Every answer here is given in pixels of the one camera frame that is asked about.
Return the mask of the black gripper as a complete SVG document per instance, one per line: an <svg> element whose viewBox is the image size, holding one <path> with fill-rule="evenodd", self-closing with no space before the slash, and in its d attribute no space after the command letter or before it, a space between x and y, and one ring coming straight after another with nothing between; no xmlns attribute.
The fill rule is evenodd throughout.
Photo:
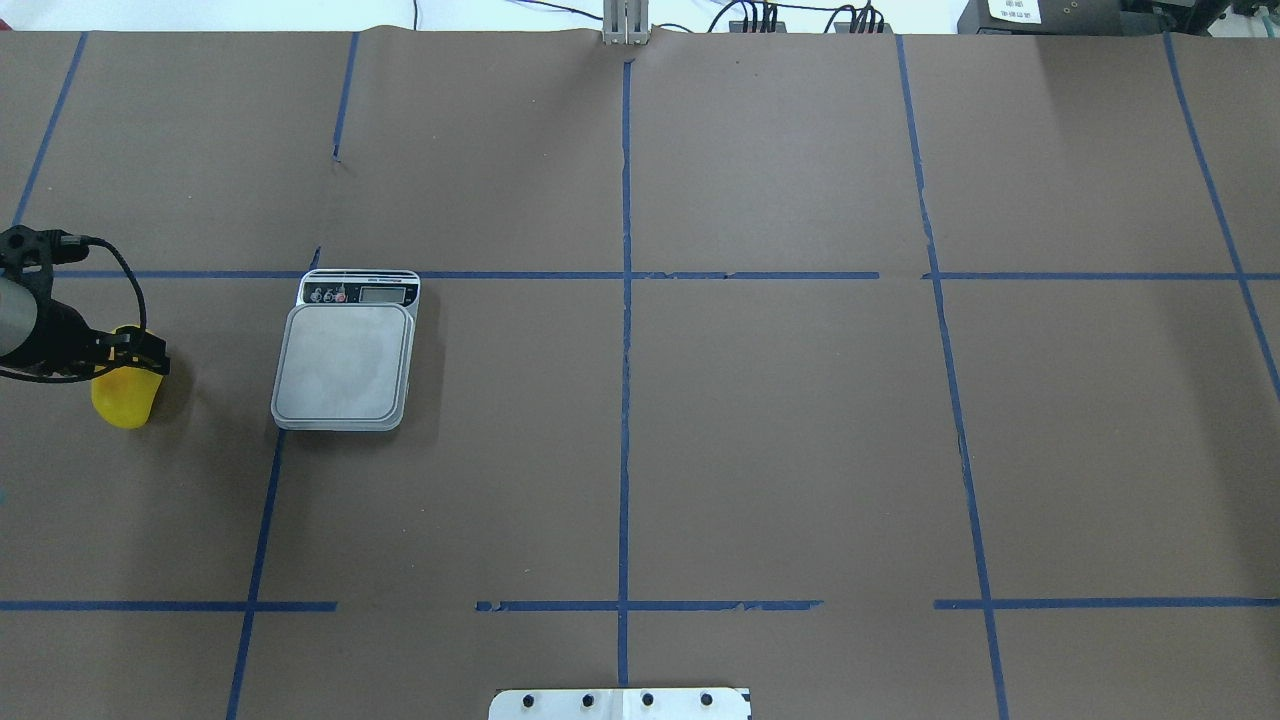
<svg viewBox="0 0 1280 720"><path fill-rule="evenodd" d="M92 329L73 307L38 299L40 379L96 379L120 369L165 377L172 373L166 341L138 325Z"/></svg>

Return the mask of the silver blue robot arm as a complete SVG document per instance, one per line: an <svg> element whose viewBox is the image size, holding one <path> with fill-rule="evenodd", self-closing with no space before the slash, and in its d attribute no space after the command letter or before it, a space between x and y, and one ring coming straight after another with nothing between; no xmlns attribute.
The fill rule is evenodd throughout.
<svg viewBox="0 0 1280 720"><path fill-rule="evenodd" d="M91 382L120 369L172 373L165 340L145 324L96 331L73 307L3 279L3 378L36 384Z"/></svg>

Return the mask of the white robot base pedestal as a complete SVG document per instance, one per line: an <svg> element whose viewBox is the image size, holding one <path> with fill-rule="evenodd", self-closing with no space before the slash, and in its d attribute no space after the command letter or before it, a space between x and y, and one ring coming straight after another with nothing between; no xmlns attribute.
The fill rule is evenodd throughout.
<svg viewBox="0 0 1280 720"><path fill-rule="evenodd" d="M731 687L509 689L489 719L751 719L750 691Z"/></svg>

